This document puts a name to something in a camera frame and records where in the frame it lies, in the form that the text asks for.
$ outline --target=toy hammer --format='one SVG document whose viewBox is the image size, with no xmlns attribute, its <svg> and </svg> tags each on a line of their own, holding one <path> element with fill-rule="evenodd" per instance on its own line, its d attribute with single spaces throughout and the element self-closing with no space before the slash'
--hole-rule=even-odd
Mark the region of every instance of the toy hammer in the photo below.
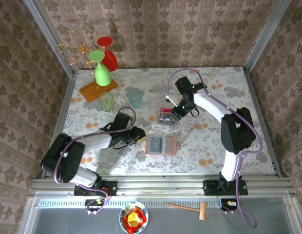
<svg viewBox="0 0 302 234">
<path fill-rule="evenodd" d="M 206 202 L 202 201 L 200 202 L 200 208 L 192 208 L 192 207 L 188 207 L 188 206 L 179 206 L 179 205 L 175 205 L 175 204 L 170 204 L 170 203 L 166 203 L 167 206 L 171 206 L 171 207 L 175 207 L 175 208 L 179 208 L 179 209 L 183 209 L 183 210 L 187 210 L 187 211 L 196 211 L 199 212 L 199 220 L 205 221 L 205 217 L 207 214 L 207 204 Z"/>
</svg>

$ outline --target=floral tablecloth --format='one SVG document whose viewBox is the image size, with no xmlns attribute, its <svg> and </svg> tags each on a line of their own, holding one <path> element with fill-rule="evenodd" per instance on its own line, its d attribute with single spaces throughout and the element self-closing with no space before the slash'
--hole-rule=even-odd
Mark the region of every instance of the floral tablecloth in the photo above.
<svg viewBox="0 0 302 234">
<path fill-rule="evenodd" d="M 97 131 L 112 122 L 120 107 L 129 106 L 128 91 L 141 90 L 142 107 L 136 110 L 136 125 L 150 135 L 177 136 L 179 149 L 176 156 L 145 155 L 145 141 L 121 150 L 101 149 L 84 155 L 81 166 L 99 174 L 147 174 L 147 173 L 219 173 L 224 162 L 225 149 L 220 140 L 220 124 L 208 112 L 199 108 L 197 118 L 187 115 L 175 127 L 157 125 L 160 107 L 173 107 L 165 102 L 165 87 L 176 68 L 122 69 L 112 72 L 118 84 L 113 89 L 115 110 L 106 112 L 95 100 L 88 103 L 79 89 L 94 80 L 90 71 L 78 71 L 75 89 L 66 117 L 64 132 L 79 136 Z M 244 160 L 243 172 L 274 174 L 272 161 L 260 128 L 256 111 L 241 67 L 196 68 L 204 78 L 211 93 L 234 107 L 247 107 L 251 111 L 254 126 L 259 132 L 264 149 Z M 178 92 L 174 83 L 187 76 L 192 83 L 199 79 L 193 71 L 182 71 L 171 83 L 170 91 Z M 258 147 L 254 142 L 252 149 Z"/>
</svg>

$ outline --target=patterned wallpaper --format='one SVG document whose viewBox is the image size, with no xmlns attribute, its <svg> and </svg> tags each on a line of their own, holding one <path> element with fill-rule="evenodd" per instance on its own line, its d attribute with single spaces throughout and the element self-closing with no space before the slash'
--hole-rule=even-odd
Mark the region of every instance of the patterned wallpaper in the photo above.
<svg viewBox="0 0 302 234">
<path fill-rule="evenodd" d="M 0 0 L 0 234 L 17 233 L 67 82 L 27 7 Z"/>
<path fill-rule="evenodd" d="M 302 208 L 302 0 L 291 1 L 251 77 Z"/>
<path fill-rule="evenodd" d="M 120 68 L 244 66 L 276 0 L 36 0 L 58 42 L 114 39 Z M 79 56 L 74 69 L 86 69 Z"/>
</svg>

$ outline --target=food plate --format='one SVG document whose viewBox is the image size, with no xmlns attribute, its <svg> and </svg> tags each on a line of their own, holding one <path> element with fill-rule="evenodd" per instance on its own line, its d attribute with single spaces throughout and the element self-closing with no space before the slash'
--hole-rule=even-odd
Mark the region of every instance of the food plate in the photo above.
<svg viewBox="0 0 302 234">
<path fill-rule="evenodd" d="M 144 228 L 146 227 L 147 223 L 148 223 L 148 220 L 149 220 L 149 214 L 148 214 L 148 210 L 147 208 L 145 207 L 144 204 L 142 204 L 141 202 L 138 202 L 138 201 L 131 201 L 129 203 L 127 203 L 122 209 L 121 209 L 121 212 L 120 212 L 120 215 L 119 215 L 119 222 L 120 222 L 120 225 L 121 225 L 121 228 L 123 229 L 123 231 L 126 231 L 126 229 L 124 228 L 123 226 L 123 223 L 122 223 L 122 217 L 128 215 L 130 212 L 133 211 L 133 209 L 135 209 L 135 207 L 139 207 L 142 212 L 144 213 L 144 215 L 146 216 L 146 219 L 147 219 L 147 222 L 145 222 L 136 232 L 135 234 L 138 234 L 138 233 L 141 233 Z"/>
</svg>

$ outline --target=wooden base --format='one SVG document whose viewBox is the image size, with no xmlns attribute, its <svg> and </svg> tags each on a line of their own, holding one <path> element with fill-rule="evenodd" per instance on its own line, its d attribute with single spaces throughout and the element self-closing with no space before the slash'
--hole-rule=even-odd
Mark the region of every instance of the wooden base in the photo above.
<svg viewBox="0 0 302 234">
<path fill-rule="evenodd" d="M 100 94 L 108 92 L 117 87 L 117 83 L 112 79 L 111 83 L 106 86 L 100 86 L 96 81 L 84 86 L 79 91 L 85 97 L 88 103 L 98 99 Z"/>
</svg>

